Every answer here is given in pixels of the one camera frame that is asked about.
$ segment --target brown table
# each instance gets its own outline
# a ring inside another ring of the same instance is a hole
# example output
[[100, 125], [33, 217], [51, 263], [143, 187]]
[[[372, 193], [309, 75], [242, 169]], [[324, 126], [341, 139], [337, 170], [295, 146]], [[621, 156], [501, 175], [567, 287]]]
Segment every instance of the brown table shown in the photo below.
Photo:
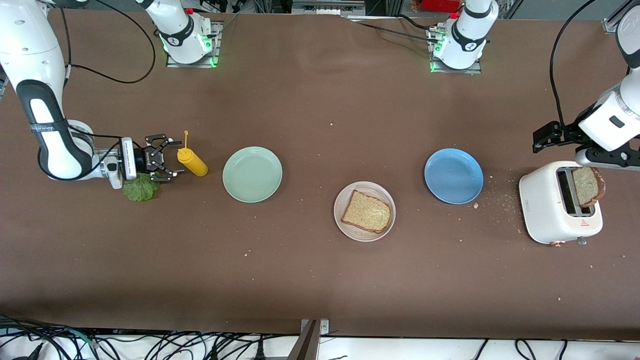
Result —
[[[50, 17], [65, 50], [59, 14]], [[145, 72], [147, 40], [126, 19], [68, 19], [74, 63], [121, 79]], [[573, 158], [569, 147], [531, 152], [532, 131], [557, 117], [548, 56], [560, 25], [498, 21], [479, 76], [432, 74], [419, 41], [335, 16], [238, 16], [217, 69], [166, 69], [160, 56], [135, 85], [74, 69], [70, 119], [138, 141], [188, 129], [209, 165], [205, 178], [184, 174], [142, 204], [106, 180], [46, 179], [7, 91], [0, 313], [83, 327], [296, 332], [301, 318], [323, 317], [341, 335], [637, 339], [639, 175], [603, 171], [605, 225], [586, 247], [539, 245], [522, 220], [519, 178]], [[626, 69], [597, 22], [572, 24], [556, 64], [568, 119]], [[250, 145], [284, 168], [258, 204], [221, 182], [227, 158]], [[477, 209], [426, 189], [424, 163], [444, 147], [482, 165]], [[393, 230], [374, 243], [346, 238], [333, 220], [335, 196], [362, 180], [397, 206]]]

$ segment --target mustard bottle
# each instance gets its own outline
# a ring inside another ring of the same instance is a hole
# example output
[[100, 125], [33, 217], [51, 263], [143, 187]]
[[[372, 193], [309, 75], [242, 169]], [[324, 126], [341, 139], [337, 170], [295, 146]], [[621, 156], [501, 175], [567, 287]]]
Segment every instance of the mustard bottle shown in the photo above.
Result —
[[187, 148], [187, 135], [189, 131], [184, 131], [184, 147], [178, 149], [178, 161], [181, 162], [186, 168], [188, 168], [196, 176], [207, 175], [209, 168], [207, 164], [202, 161], [193, 150]]

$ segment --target green plate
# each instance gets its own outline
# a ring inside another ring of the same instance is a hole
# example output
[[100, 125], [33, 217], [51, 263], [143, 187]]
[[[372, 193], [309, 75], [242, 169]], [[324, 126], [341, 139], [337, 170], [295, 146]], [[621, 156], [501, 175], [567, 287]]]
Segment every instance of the green plate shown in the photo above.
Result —
[[222, 172], [229, 195], [242, 202], [260, 202], [278, 190], [282, 164], [278, 156], [263, 147], [245, 147], [231, 155]]

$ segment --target robotic arm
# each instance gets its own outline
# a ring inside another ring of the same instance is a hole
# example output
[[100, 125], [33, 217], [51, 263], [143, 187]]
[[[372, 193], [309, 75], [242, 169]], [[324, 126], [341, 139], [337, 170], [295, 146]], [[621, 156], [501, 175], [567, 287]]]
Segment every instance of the robotic arm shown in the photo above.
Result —
[[576, 162], [594, 167], [640, 170], [640, 151], [630, 140], [640, 138], [640, 5], [620, 21], [616, 40], [630, 72], [585, 109], [573, 124], [549, 122], [533, 133], [533, 152], [576, 143]]
[[[122, 187], [123, 179], [135, 179], [137, 172], [163, 171], [166, 176], [152, 177], [156, 181], [176, 176], [177, 172], [164, 168], [161, 150], [181, 142], [155, 135], [147, 137], [142, 149], [134, 149], [131, 138], [121, 138], [117, 147], [96, 149], [92, 129], [65, 118], [65, 63], [47, 11], [47, 3], [36, 0], [0, 0], [0, 65], [40, 145], [40, 168], [57, 180], [106, 177], [113, 188]], [[157, 140], [162, 144], [152, 146]]]
[[211, 20], [192, 10], [185, 12], [180, 0], [136, 0], [160, 32], [164, 50], [180, 64], [191, 64], [212, 51]]
[[433, 52], [448, 67], [467, 69], [482, 56], [486, 36], [498, 18], [495, 0], [467, 0], [459, 17], [444, 22], [445, 37]]

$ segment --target white bowl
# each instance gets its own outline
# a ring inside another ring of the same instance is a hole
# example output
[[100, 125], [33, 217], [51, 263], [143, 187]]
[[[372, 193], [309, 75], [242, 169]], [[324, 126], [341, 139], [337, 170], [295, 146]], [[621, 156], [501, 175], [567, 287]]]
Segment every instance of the white bowl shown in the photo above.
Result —
[[[381, 234], [370, 233], [369, 231], [362, 230], [359, 227], [345, 224], [344, 222], [340, 221], [340, 219], [342, 219], [342, 217], [344, 216], [344, 212], [349, 206], [353, 190], [358, 190], [365, 195], [375, 197], [385, 204], [389, 205], [389, 208], [391, 209], [389, 226], [387, 226], [387, 228]], [[371, 183], [369, 181], [359, 181], [342, 189], [342, 191], [338, 194], [338, 197], [335, 198], [335, 203], [333, 204], [333, 217], [335, 219], [335, 223], [346, 236], [349, 236], [356, 241], [376, 241], [384, 237], [384, 235], [386, 235], [391, 230], [391, 227], [393, 227], [394, 222], [396, 221], [396, 204], [388, 191], [386, 191], [382, 186], [376, 183]]]

